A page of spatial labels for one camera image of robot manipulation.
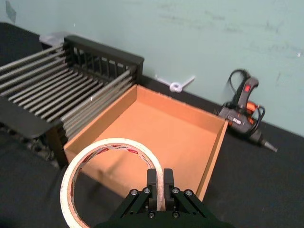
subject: roll of tape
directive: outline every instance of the roll of tape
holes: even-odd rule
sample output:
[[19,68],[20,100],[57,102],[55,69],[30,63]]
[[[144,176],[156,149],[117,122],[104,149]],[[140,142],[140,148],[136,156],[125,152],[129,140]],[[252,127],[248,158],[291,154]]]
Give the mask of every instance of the roll of tape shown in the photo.
[[109,150],[124,150],[137,154],[148,165],[148,168],[156,169],[157,177],[157,210],[160,210],[163,201],[163,172],[155,155],[139,142],[123,139],[110,138],[97,141],[84,148],[70,163],[63,177],[60,189],[60,205],[63,216],[70,228],[88,228],[81,220],[74,206],[74,187],[76,179],[83,166],[94,156]]

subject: white plastic clip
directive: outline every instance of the white plastic clip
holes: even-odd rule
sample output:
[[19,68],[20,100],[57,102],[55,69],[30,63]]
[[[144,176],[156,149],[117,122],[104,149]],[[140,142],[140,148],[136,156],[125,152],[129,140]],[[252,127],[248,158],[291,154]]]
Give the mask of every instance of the white plastic clip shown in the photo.
[[161,83],[164,83],[164,84],[168,85],[171,92],[180,93],[180,92],[183,90],[183,88],[184,88],[185,86],[187,86],[187,85],[190,84],[192,81],[194,81],[195,76],[190,77],[190,78],[189,78],[187,81],[185,81],[183,84],[181,84],[181,83],[179,83],[179,82],[172,82],[172,83],[170,83],[170,82],[168,82],[168,81],[166,81],[166,80],[164,80],[164,79],[162,79],[162,78],[157,77],[157,75],[155,75],[155,78],[156,78],[157,81],[159,81],[159,82],[161,82]]

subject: dish rack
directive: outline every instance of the dish rack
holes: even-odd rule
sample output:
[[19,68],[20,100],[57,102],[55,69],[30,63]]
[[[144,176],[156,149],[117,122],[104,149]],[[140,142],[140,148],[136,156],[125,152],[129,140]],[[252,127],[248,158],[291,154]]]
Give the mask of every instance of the dish rack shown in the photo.
[[53,152],[139,80],[142,57],[78,36],[0,67],[0,123]]

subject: wall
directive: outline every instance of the wall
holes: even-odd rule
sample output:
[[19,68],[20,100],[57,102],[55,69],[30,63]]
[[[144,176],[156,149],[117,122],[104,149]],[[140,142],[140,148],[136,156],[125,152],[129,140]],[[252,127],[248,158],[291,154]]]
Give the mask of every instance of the wall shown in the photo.
[[[259,79],[264,120],[304,135],[302,0],[10,0],[16,25],[69,31],[145,57],[144,73],[219,104],[235,68]],[[0,20],[8,21],[0,0]]]

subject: cardboard box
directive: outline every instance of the cardboard box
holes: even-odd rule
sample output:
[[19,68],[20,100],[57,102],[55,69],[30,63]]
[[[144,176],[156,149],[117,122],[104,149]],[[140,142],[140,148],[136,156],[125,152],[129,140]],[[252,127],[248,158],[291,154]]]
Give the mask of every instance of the cardboard box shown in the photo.
[[[147,146],[175,186],[202,200],[227,122],[213,114],[134,85],[65,145],[69,162],[89,144],[112,137]],[[115,151],[94,157],[84,172],[125,197],[146,187],[147,165],[134,154]]]

